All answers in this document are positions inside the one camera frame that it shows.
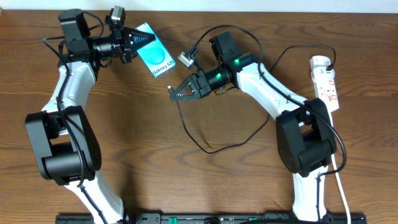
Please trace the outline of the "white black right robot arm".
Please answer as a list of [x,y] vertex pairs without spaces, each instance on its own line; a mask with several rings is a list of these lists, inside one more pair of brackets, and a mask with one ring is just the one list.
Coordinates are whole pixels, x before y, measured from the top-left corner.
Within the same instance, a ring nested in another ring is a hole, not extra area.
[[323,221],[323,181],[337,150],[327,105],[320,98],[308,100],[289,90],[252,53],[243,54],[230,32],[212,37],[209,44],[218,65],[204,70],[195,58],[195,45],[181,53],[179,61],[188,68],[196,66],[197,71],[176,90],[169,90],[171,100],[199,100],[228,84],[254,98],[275,121],[277,152],[294,178],[296,219]]

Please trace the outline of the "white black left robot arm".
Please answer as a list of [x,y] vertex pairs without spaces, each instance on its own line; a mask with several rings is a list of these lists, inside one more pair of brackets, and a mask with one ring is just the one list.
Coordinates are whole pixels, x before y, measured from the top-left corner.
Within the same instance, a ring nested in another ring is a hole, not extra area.
[[59,14],[63,34],[53,52],[60,76],[49,102],[26,116],[25,128],[41,176],[73,192],[90,211],[92,223],[134,223],[101,173],[101,149],[85,108],[99,70],[115,58],[131,62],[155,35],[126,27],[124,8],[115,6],[99,22],[109,34],[92,36],[87,15],[81,9]]

